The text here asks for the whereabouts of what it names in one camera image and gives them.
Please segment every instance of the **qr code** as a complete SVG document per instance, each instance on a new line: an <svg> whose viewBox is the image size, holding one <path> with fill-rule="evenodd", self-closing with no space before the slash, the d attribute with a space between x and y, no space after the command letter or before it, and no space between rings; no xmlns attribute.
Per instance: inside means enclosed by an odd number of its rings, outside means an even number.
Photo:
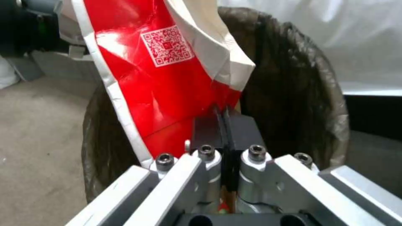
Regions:
<svg viewBox="0 0 402 226"><path fill-rule="evenodd" d="M194 57L176 25L142 33L141 38L156 67L182 62Z"/></svg>

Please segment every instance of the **screw head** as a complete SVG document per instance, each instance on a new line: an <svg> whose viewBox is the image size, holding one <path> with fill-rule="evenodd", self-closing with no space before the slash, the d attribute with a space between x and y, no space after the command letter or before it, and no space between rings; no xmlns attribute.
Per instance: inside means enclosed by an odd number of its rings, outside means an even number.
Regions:
<svg viewBox="0 0 402 226"><path fill-rule="evenodd" d="M198 157L203 161L211 161L215 157L215 147L204 144L198 149Z"/></svg>
<svg viewBox="0 0 402 226"><path fill-rule="evenodd" d="M174 157L170 153L162 153L156 157L156 169L169 171L174 165Z"/></svg>
<svg viewBox="0 0 402 226"><path fill-rule="evenodd" d="M311 158L310 155L306 153L296 153L293 155L297 160L299 160L303 165L307 166L308 168L311 168L311 165L313 164L313 158Z"/></svg>
<svg viewBox="0 0 402 226"><path fill-rule="evenodd" d="M266 153L265 147L258 144L253 144L248 148L248 157L256 162L264 161Z"/></svg>

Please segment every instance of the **gray floor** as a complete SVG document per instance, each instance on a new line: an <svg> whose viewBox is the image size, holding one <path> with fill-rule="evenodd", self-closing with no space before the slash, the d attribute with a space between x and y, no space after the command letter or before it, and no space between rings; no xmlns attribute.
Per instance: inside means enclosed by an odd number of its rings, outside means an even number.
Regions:
<svg viewBox="0 0 402 226"><path fill-rule="evenodd" d="M82 121L94 88L42 77L0 90L0 225L63 225L86 205Z"/></svg>

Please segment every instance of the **dark plastic bin liner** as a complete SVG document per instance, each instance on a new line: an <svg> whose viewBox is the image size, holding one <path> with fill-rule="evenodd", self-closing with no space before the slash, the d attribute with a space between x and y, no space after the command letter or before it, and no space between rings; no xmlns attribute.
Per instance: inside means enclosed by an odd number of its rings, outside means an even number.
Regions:
<svg viewBox="0 0 402 226"><path fill-rule="evenodd" d="M304 152L319 168L341 165L349 141L342 92L329 61L291 23L246 8L219 14L256 68L241 97L242 113L253 116L270 154ZM130 165L139 164L101 85L84 119L82 165L91 202Z"/></svg>

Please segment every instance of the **white sheet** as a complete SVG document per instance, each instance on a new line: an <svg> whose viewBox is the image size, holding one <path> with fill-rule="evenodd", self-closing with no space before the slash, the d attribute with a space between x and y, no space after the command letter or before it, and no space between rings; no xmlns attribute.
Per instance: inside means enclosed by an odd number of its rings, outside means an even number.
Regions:
<svg viewBox="0 0 402 226"><path fill-rule="evenodd" d="M330 60L344 94L402 96L401 0L218 0L290 21Z"/></svg>

